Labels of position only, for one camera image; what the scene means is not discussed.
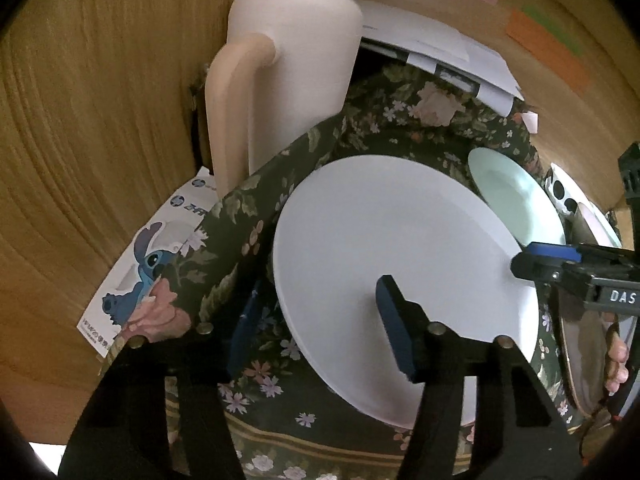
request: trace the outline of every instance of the flower pattern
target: flower pattern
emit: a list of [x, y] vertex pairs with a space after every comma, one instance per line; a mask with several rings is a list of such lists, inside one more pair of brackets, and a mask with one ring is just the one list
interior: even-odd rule
[[[268, 270], [257, 267], [261, 259], [254, 256], [271, 251], [273, 232], [267, 226], [277, 222], [295, 186], [331, 160], [375, 153], [426, 164], [473, 189], [466, 161], [476, 146], [497, 150], [533, 177], [541, 178], [538, 153], [529, 142], [524, 124], [517, 121], [518, 114], [525, 110], [523, 102], [514, 100], [511, 115], [503, 118], [434, 75], [398, 62], [385, 65], [379, 73], [351, 86], [338, 116], [301, 136], [216, 204], [198, 229], [202, 237], [190, 240], [193, 245], [187, 244], [176, 262], [165, 267], [161, 278], [168, 283], [166, 290], [154, 291], [156, 306], [169, 304], [182, 310], [190, 322], [207, 320], [214, 325], [224, 314], [226, 304], [234, 300], [237, 305], [236, 300], [246, 293], [239, 284], [244, 286], [248, 277], [256, 275], [252, 301], [257, 301], [260, 314], [250, 356], [233, 382], [218, 386], [234, 444], [244, 456], [243, 467], [248, 476], [289, 480], [302, 474], [301, 479], [394, 478], [397, 459], [389, 461], [388, 466], [365, 466], [358, 463], [360, 456], [350, 442], [358, 442], [363, 451], [375, 449], [400, 457], [411, 437], [405, 431], [396, 438], [393, 428], [356, 412], [331, 393], [292, 339], [276, 302], [273, 275], [270, 277]], [[195, 280], [185, 279], [188, 274]], [[548, 330], [544, 325], [548, 290], [540, 289], [538, 297], [538, 337], [542, 346], [539, 342], [531, 365], [558, 407], [567, 396], [556, 387], [562, 380], [555, 357], [558, 344], [551, 325]], [[180, 330], [188, 330], [186, 326], [185, 323]], [[159, 339], [179, 333], [169, 330]], [[113, 361], [123, 341], [121, 336], [116, 339], [107, 364]], [[568, 402], [566, 406], [565, 422], [580, 424], [581, 415]], [[241, 417], [242, 428], [234, 426], [236, 417]], [[176, 422], [171, 424], [172, 428], [178, 427]], [[256, 442], [243, 436], [246, 428], [266, 432], [263, 434], [288, 434], [314, 446], [350, 450], [354, 462], [334, 464], [330, 459], [320, 460], [312, 452], [290, 450], [270, 437]], [[460, 431], [459, 452], [468, 454], [475, 430]]]
[[400, 440], [400, 451], [406, 451], [409, 447], [409, 441], [411, 440], [411, 436], [414, 434], [413, 431], [409, 431], [408, 434], [405, 435], [407, 430], [403, 430], [401, 428], [395, 428], [396, 434], [394, 435], [394, 440]]
[[542, 326], [547, 332], [551, 330], [551, 315], [548, 312], [542, 315]]
[[262, 384], [260, 385], [260, 389], [264, 392], [267, 397], [275, 397], [276, 395], [280, 395], [282, 393], [282, 388], [278, 385], [278, 378], [276, 376], [273, 377], [265, 377], [262, 379]]
[[233, 397], [225, 397], [226, 409], [231, 413], [246, 413], [245, 406], [249, 405], [249, 399], [245, 399], [240, 393], [234, 394]]
[[560, 406], [558, 406], [558, 413], [560, 413], [560, 416], [565, 416], [566, 412], [568, 411], [569, 411], [569, 406], [567, 405], [567, 402], [565, 399], [560, 403]]
[[273, 469], [273, 460], [266, 455], [254, 456], [251, 463], [258, 471], [265, 472]]
[[296, 422], [300, 426], [305, 426], [306, 428], [311, 428], [311, 425], [316, 421], [316, 416], [313, 413], [300, 413], [299, 416], [296, 417]]
[[291, 339], [291, 340], [283, 339], [280, 342], [280, 346], [282, 346], [284, 348], [284, 350], [282, 352], [280, 352], [280, 355], [282, 357], [289, 356], [294, 361], [299, 361], [300, 360], [300, 348], [298, 348], [298, 345], [296, 344], [296, 342], [293, 339]]
[[297, 465], [287, 467], [283, 472], [283, 478], [288, 480], [302, 480], [306, 478], [306, 471]]
[[220, 396], [225, 397], [225, 399], [233, 397], [234, 384], [235, 384], [235, 381], [231, 381], [229, 384], [219, 384], [218, 391], [220, 393]]
[[271, 365], [269, 363], [260, 364], [260, 361], [253, 361], [251, 363], [253, 368], [246, 368], [243, 374], [246, 377], [251, 377], [258, 384], [262, 384], [266, 378], [271, 375], [269, 371], [271, 369]]
[[197, 251], [199, 248], [204, 247], [207, 238], [208, 237], [206, 232], [201, 229], [196, 229], [189, 235], [187, 241], [185, 241], [185, 243], [180, 248], [180, 254], [182, 256], [186, 256], [189, 253], [189, 249]]

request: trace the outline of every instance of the dark green floral fabric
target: dark green floral fabric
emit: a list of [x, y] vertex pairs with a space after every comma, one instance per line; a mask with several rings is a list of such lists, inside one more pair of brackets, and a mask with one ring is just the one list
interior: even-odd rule
[[[284, 322], [268, 253], [280, 211], [297, 184], [336, 158], [377, 153], [427, 164], [473, 189], [466, 160], [475, 146], [499, 150], [541, 176], [537, 153], [516, 117], [523, 106], [516, 103], [513, 115], [501, 118], [429, 74], [389, 64], [350, 89], [342, 113], [312, 128], [220, 200], [165, 268], [158, 294], [139, 306], [137, 324], [123, 334], [149, 336], [151, 330], [153, 340], [179, 336], [174, 320], [180, 313], [193, 325], [215, 324], [241, 280], [250, 276], [267, 283], [257, 298], [260, 323], [250, 358], [219, 388], [248, 478], [390, 479], [411, 438], [411, 431], [374, 420], [332, 392]], [[539, 342], [531, 365], [567, 428], [574, 428], [581, 419], [563, 387], [544, 286], [538, 297]], [[109, 362], [125, 342], [123, 335], [117, 338]], [[178, 404], [175, 383], [168, 379], [171, 441], [179, 430]], [[473, 426], [461, 428], [456, 472], [468, 467], [473, 437]]]

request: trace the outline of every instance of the white plate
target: white plate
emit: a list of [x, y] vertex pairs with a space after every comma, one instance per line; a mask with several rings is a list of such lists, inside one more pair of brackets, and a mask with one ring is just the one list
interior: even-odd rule
[[574, 243], [596, 244], [602, 247], [613, 247], [613, 243], [604, 227], [591, 208], [580, 202], [574, 216]]
[[577, 211], [578, 204], [588, 204], [589, 199], [565, 170], [551, 163], [551, 178], [545, 182], [545, 189], [555, 208], [565, 217]]
[[487, 148], [469, 153], [469, 170], [489, 207], [522, 245], [564, 245], [564, 229], [545, 191], [508, 156]]
[[[391, 274], [409, 301], [460, 335], [512, 336], [525, 357], [538, 336], [530, 282], [510, 271], [520, 248], [484, 202], [427, 166], [380, 155], [313, 172], [278, 221], [273, 275], [291, 333], [343, 399], [387, 424], [412, 428], [422, 394], [394, 360], [375, 301]], [[475, 419], [468, 378], [462, 423]]]
[[613, 230], [613, 227], [611, 227], [609, 221], [607, 221], [607, 218], [602, 214], [602, 211], [600, 211], [598, 206], [596, 206], [593, 202], [589, 202], [589, 206], [591, 207], [591, 211], [593, 211], [593, 214], [596, 216], [598, 222], [600, 222], [602, 227], [604, 227], [604, 230], [607, 232], [607, 236], [609, 237], [609, 240], [611, 242], [610, 247], [617, 247], [621, 249], [622, 242], [620, 241], [620, 238], [618, 238], [616, 232]]

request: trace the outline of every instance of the stacked plates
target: stacked plates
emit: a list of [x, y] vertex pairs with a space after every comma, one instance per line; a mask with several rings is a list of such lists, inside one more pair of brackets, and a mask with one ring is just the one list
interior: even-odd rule
[[469, 153], [469, 170], [482, 197], [523, 246], [564, 244], [564, 228], [551, 200], [516, 162], [487, 148]]
[[[551, 164], [550, 175], [545, 181], [545, 189], [551, 202], [565, 218], [574, 219], [574, 215], [578, 213], [579, 205], [584, 204], [581, 209], [584, 220], [580, 220], [580, 222], [589, 223], [591, 225], [590, 229], [594, 234], [598, 233], [599, 240], [592, 243], [605, 247], [622, 248], [620, 238], [618, 238], [618, 235], [602, 212], [593, 202], [590, 202], [584, 191], [580, 189], [580, 186], [557, 164]], [[601, 236], [602, 231], [606, 232], [606, 236]]]

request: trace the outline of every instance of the wooden surface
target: wooden surface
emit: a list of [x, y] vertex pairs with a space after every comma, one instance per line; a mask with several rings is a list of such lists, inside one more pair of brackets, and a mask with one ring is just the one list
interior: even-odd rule
[[[639, 139], [640, 100], [632, 85], [640, 88], [640, 50], [607, 0], [499, 0], [496, 6], [481, 0], [376, 1], [440, 20], [500, 52], [540, 115], [532, 140], [543, 164], [562, 166], [604, 210], [619, 200], [617, 159]], [[506, 34], [513, 9], [523, 6], [548, 17], [580, 46], [578, 59], [590, 78], [581, 95]]]
[[0, 38], [0, 397], [65, 443], [100, 363], [75, 326], [194, 175], [188, 86], [232, 0], [28, 0]]

